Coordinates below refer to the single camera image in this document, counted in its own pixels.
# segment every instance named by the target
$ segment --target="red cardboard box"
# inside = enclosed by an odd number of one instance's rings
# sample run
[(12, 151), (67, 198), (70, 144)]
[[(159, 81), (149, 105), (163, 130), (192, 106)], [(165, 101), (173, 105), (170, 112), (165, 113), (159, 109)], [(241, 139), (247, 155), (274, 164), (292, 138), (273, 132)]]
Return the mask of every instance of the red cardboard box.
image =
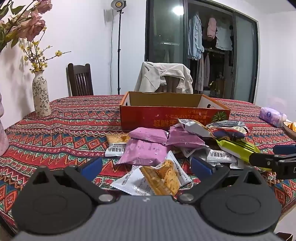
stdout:
[(120, 103), (121, 128), (168, 130), (179, 119), (193, 119), (207, 125), (228, 120), (230, 109), (201, 94), (144, 93), (130, 91)]

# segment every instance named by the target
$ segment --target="pink shirt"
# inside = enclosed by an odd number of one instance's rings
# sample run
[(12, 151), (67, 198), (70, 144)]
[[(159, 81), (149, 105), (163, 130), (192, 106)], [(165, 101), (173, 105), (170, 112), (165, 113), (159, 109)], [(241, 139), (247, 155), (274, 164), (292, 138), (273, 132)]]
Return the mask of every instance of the pink shirt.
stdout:
[(214, 18), (209, 19), (209, 25), (207, 27), (207, 36), (209, 38), (212, 38), (212, 39), (215, 38), (216, 24), (217, 24), (216, 19), (214, 19)]

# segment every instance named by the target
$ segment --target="pink vase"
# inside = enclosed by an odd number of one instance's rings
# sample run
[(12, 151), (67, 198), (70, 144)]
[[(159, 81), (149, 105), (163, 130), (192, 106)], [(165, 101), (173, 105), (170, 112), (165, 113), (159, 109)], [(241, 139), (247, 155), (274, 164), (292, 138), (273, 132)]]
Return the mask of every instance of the pink vase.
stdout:
[[(4, 108), (1, 103), (1, 100), (2, 100), (2, 95), (0, 93), (0, 117), (2, 117), (4, 114)], [(7, 138), (7, 135), (4, 131), (3, 125), (0, 121), (0, 156), (2, 156), (4, 154), (4, 152), (6, 152), (8, 147), (9, 147), (8, 138)]]

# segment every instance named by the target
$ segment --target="blue gripper pad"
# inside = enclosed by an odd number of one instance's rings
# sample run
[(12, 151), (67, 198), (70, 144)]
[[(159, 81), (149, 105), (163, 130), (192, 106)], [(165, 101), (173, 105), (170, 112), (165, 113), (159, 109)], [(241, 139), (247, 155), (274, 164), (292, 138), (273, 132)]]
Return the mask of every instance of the blue gripper pad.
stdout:
[(273, 148), (274, 154), (290, 155), (296, 153), (296, 145), (275, 145)]
[(102, 171), (103, 160), (101, 157), (96, 157), (80, 166), (80, 173), (87, 180), (93, 181), (96, 176)]
[(209, 177), (216, 171), (216, 168), (214, 166), (198, 157), (191, 158), (190, 169), (200, 181)]

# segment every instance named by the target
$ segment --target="purple snack package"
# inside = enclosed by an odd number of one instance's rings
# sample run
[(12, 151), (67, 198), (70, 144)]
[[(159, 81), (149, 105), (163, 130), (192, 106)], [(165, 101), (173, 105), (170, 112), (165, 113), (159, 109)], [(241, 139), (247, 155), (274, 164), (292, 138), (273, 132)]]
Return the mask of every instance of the purple snack package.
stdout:
[(275, 127), (281, 128), (283, 122), (286, 121), (287, 116), (273, 108), (262, 107), (259, 118), (274, 125)]
[(170, 135), (166, 145), (174, 145), (177, 147), (197, 148), (204, 146), (205, 142), (197, 135), (184, 131), (182, 127), (170, 127)]
[(168, 154), (168, 147), (154, 142), (130, 139), (126, 150), (117, 164), (132, 164), (139, 166), (157, 166)]
[(139, 127), (128, 134), (130, 138), (146, 140), (165, 144), (168, 140), (168, 132), (160, 129)]

